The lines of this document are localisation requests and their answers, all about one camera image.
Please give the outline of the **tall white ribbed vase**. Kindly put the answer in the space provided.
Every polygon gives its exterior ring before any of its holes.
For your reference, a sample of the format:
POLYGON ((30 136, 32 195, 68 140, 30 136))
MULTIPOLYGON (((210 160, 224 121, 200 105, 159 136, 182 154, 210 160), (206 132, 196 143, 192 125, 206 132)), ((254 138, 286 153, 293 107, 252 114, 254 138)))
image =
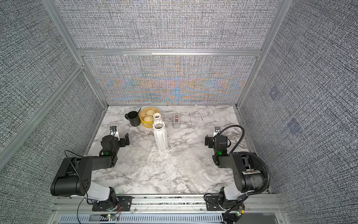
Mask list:
POLYGON ((159 150, 168 148, 167 130, 162 120, 155 121, 153 124, 156 145, 159 150))

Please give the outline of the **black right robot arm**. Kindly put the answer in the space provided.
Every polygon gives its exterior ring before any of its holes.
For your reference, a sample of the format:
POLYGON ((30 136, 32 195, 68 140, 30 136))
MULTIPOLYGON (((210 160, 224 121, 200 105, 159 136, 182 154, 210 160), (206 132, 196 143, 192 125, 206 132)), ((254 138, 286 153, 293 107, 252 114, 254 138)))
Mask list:
POLYGON ((209 211, 226 210, 245 201, 249 196, 261 194, 270 184, 270 174, 264 161, 254 153, 227 152, 231 142, 226 136, 205 137, 205 145, 213 149, 213 162, 218 168, 231 169, 233 182, 222 187, 217 195, 207 199, 209 211))

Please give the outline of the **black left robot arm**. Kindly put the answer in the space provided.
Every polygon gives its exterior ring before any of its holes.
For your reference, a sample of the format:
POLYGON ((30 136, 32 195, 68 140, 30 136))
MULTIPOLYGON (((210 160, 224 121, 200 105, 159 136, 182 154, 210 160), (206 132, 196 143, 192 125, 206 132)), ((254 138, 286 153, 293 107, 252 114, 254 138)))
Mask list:
POLYGON ((123 138, 106 135, 98 156, 68 157, 62 161, 50 187, 54 197, 85 196, 93 211, 118 211, 120 202, 113 187, 104 187, 91 180, 92 172, 115 167, 121 147, 130 145, 129 134, 123 138))

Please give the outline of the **black mug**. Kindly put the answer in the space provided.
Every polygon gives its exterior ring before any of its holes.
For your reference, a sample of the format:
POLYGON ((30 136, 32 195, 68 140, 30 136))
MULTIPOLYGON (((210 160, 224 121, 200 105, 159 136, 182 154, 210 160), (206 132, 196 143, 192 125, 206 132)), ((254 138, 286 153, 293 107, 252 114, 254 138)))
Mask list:
POLYGON ((139 117, 141 108, 138 111, 131 111, 125 114, 125 118, 129 121, 132 127, 137 127, 141 124, 141 120, 139 117))

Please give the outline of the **yellow bamboo steamer basket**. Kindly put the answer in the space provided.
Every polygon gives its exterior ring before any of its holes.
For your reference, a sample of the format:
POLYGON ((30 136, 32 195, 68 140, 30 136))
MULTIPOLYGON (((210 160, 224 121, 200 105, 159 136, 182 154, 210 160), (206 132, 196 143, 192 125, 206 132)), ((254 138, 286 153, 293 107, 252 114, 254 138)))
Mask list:
POLYGON ((140 111, 139 118, 142 126, 145 128, 153 128, 154 114, 160 113, 160 110, 155 107, 147 107, 140 111))

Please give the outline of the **steamed bun front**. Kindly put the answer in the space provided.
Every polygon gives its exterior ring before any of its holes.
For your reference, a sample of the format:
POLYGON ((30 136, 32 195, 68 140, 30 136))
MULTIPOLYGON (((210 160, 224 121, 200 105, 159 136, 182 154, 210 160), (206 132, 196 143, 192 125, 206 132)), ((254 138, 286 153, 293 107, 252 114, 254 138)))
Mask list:
POLYGON ((150 122, 154 122, 154 118, 152 115, 146 115, 143 119, 143 121, 150 123, 150 122))

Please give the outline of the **steamed bun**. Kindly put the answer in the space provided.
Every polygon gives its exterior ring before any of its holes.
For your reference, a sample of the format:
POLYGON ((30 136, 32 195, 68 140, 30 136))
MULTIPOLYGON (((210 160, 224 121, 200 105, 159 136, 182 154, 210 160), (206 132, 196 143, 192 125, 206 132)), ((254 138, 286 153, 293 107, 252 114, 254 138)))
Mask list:
POLYGON ((143 119, 143 121, 150 123, 150 122, 154 122, 154 118, 152 115, 146 115, 143 119))
POLYGON ((156 113, 155 109, 149 108, 146 110, 145 114, 146 116, 153 116, 156 113))

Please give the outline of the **grey tape dispenser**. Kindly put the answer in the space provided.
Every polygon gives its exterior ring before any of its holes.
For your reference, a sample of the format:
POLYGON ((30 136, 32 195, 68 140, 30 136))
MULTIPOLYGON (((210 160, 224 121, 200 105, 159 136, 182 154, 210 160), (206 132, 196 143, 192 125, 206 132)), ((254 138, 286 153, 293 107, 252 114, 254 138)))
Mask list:
POLYGON ((173 128, 174 129, 180 128, 180 115, 177 113, 173 115, 173 128))

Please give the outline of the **steamed bun back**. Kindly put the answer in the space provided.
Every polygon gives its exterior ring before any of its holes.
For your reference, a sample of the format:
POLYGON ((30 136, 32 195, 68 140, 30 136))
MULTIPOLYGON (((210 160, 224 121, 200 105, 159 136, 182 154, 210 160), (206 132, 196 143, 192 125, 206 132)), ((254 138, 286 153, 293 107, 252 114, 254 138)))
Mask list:
POLYGON ((146 110, 145 114, 146 116, 153 116, 156 113, 155 109, 149 108, 146 110))

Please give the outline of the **small white ribbed vase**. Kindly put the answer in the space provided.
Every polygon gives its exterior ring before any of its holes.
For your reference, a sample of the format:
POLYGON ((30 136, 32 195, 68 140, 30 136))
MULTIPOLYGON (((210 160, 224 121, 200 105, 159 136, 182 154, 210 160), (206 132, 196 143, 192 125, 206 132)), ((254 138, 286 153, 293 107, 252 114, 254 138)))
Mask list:
POLYGON ((156 122, 156 121, 160 121, 160 120, 162 120, 161 114, 160 113, 155 113, 153 115, 153 121, 156 122))

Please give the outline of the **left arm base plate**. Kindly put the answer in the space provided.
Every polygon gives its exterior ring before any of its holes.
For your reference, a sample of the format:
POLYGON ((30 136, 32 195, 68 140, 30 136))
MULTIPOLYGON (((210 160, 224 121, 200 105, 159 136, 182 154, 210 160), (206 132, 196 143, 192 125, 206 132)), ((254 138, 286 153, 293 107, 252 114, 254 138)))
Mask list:
POLYGON ((116 200, 106 200, 94 202, 92 211, 95 212, 117 212, 117 211, 130 211, 132 204, 132 196, 117 196, 116 200))

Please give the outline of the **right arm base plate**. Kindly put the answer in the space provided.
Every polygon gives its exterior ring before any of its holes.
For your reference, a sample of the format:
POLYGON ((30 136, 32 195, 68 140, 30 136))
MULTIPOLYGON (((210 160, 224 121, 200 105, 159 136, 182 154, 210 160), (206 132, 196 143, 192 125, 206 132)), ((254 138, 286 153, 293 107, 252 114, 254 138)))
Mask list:
POLYGON ((232 207, 243 203, 245 198, 240 200, 227 200, 224 196, 218 194, 205 194, 204 200, 207 211, 228 211, 232 207))

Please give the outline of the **aluminium front rail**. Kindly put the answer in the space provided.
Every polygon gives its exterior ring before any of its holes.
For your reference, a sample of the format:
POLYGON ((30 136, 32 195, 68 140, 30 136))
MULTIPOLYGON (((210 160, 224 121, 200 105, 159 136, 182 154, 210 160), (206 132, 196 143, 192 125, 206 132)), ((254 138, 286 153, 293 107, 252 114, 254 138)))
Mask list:
MULTIPOLYGON (((132 194, 131 201, 124 200, 121 213, 207 213, 206 201, 209 196, 203 194, 132 194)), ((245 213, 285 213, 279 194, 259 194, 244 201, 245 213)), ((55 214, 87 214, 92 205, 82 197, 60 197, 50 212, 55 214)))

